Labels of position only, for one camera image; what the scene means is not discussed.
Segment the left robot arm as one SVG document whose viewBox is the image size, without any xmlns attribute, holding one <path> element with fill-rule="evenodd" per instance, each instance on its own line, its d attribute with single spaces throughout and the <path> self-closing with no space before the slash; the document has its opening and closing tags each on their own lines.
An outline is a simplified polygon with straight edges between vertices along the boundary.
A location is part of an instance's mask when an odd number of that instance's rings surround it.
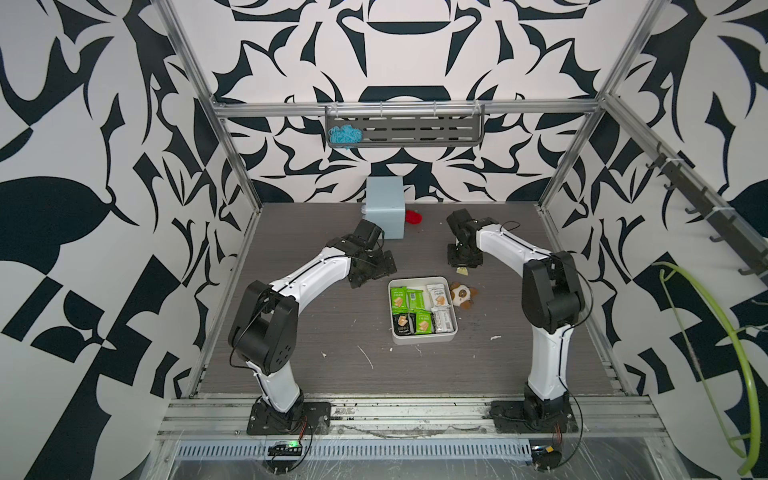
<svg viewBox="0 0 768 480">
<path fill-rule="evenodd" d="M 261 390 L 260 416 L 286 429 L 302 417 L 303 392 L 290 365 L 296 349 L 299 316 L 329 287 L 347 280 L 355 289 L 396 272 L 394 257 L 383 249 L 383 230 L 361 220 L 355 230 L 330 240 L 306 264 L 270 283 L 249 284 L 228 335 L 233 368 L 253 373 Z"/>
</svg>

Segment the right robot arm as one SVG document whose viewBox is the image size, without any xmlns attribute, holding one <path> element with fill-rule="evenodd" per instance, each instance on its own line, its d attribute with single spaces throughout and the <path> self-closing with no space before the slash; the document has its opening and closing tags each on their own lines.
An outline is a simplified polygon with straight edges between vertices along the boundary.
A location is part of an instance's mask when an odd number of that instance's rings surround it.
<svg viewBox="0 0 768 480">
<path fill-rule="evenodd" d="M 569 347 L 586 308 L 572 255 L 537 247 L 496 220 L 476 219 L 465 209 L 452 212 L 447 223 L 455 237 L 447 248 L 451 266 L 476 268 L 488 254 L 522 279 L 521 308 L 533 330 L 524 414 L 530 422 L 565 414 L 570 407 L 566 379 Z"/>
</svg>

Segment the clear snack packet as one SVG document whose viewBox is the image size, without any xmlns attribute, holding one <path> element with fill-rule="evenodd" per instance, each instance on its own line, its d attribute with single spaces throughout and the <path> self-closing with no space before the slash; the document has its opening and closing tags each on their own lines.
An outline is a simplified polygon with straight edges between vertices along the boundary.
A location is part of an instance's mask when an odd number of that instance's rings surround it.
<svg viewBox="0 0 768 480">
<path fill-rule="evenodd" d="M 451 313 L 448 308 L 435 308 L 432 314 L 435 333 L 442 334 L 454 331 Z"/>
</svg>

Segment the white storage box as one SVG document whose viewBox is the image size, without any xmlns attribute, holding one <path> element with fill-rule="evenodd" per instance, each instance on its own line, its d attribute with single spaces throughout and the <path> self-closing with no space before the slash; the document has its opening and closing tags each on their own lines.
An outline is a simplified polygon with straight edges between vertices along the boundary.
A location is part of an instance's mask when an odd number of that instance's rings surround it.
<svg viewBox="0 0 768 480">
<path fill-rule="evenodd" d="M 388 284 L 391 336 L 397 345 L 445 343 L 458 333 L 444 277 L 395 279 Z"/>
</svg>

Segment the white cookie packet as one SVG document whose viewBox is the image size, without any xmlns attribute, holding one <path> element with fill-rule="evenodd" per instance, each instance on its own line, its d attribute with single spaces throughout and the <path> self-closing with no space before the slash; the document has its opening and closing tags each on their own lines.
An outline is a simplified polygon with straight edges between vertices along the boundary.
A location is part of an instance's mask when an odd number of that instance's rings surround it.
<svg viewBox="0 0 768 480">
<path fill-rule="evenodd" d="M 433 283 L 426 286 L 431 299 L 433 308 L 447 308 L 452 305 L 450 295 L 445 285 L 442 283 Z"/>
</svg>

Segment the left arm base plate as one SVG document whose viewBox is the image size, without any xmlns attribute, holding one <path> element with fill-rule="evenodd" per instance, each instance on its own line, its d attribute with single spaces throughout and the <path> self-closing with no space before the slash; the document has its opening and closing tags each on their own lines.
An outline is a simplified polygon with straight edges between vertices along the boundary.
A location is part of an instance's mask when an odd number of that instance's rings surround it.
<svg viewBox="0 0 768 480">
<path fill-rule="evenodd" d="M 281 413 L 263 399 L 257 400 L 250 411 L 246 433 L 249 436 L 270 436 L 305 433 L 324 434 L 329 429 L 331 404 L 300 400 L 288 412 Z"/>
</svg>

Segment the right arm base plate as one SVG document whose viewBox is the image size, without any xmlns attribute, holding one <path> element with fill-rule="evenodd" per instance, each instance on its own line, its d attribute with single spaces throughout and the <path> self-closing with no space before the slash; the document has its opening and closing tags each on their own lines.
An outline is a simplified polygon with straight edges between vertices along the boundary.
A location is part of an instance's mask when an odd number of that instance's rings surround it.
<svg viewBox="0 0 768 480">
<path fill-rule="evenodd" d="M 497 433 L 573 433 L 578 432 L 575 419 L 566 398 L 539 401 L 536 397 L 520 401 L 491 402 L 488 417 Z"/>
</svg>

